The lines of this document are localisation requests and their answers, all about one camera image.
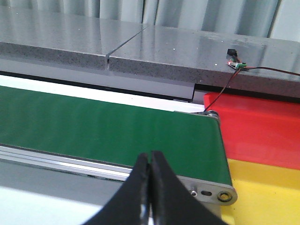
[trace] white curtain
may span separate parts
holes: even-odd
[[[0,0],[0,5],[300,41],[300,0]]]

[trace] gray countertop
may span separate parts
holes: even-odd
[[[106,69],[109,54],[145,25],[0,6],[0,54]]]
[[[150,26],[110,55],[110,70],[224,86],[234,69],[227,49],[249,66],[300,72],[300,43]],[[269,70],[241,72],[231,88],[300,97],[300,77]]]
[[[0,7],[0,57],[221,87],[234,72],[228,48],[249,66],[300,72],[299,42]],[[229,86],[300,98],[300,77],[274,71],[242,71]]]

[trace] cable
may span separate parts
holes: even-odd
[[[223,91],[225,90],[225,88],[227,88],[227,86],[229,85],[230,81],[231,81],[237,74],[239,74],[239,72],[240,72],[240,69],[236,70],[236,71],[232,74],[232,76],[229,78],[227,84],[226,84],[226,85],[224,86],[224,88],[220,91],[220,93],[218,94],[218,96],[217,96],[217,97],[209,104],[209,106],[207,106],[207,107],[204,109],[204,112],[207,111],[207,110],[212,106],[212,104],[214,104],[214,103],[217,101],[217,99],[221,96],[221,94],[223,93]]]
[[[294,72],[289,72],[289,71],[285,71],[285,70],[281,70],[281,69],[275,69],[275,68],[270,68],[270,67],[244,67],[244,69],[268,69],[268,70],[273,70],[273,71],[277,71],[280,73],[285,73],[285,74],[292,74],[292,75],[296,75],[296,76],[300,76],[300,74],[294,73]]]

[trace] black strip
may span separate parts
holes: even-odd
[[[209,85],[203,85],[203,84],[195,84],[195,90],[200,90],[200,91],[205,91],[205,92],[220,92],[222,90],[222,87],[215,87],[215,86],[209,86]],[[260,93],[260,92],[255,92],[255,91],[248,91],[248,90],[238,90],[238,89],[226,88],[223,93],[247,96],[247,97],[253,97],[253,98],[263,98],[263,99],[268,99],[268,100],[276,100],[276,101],[281,101],[281,102],[300,103],[300,98],[298,98],[298,97],[273,95],[273,94],[266,94],[266,93]]]

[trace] red plastic bin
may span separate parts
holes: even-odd
[[[228,158],[300,170],[300,104],[223,94],[209,110],[220,116]]]

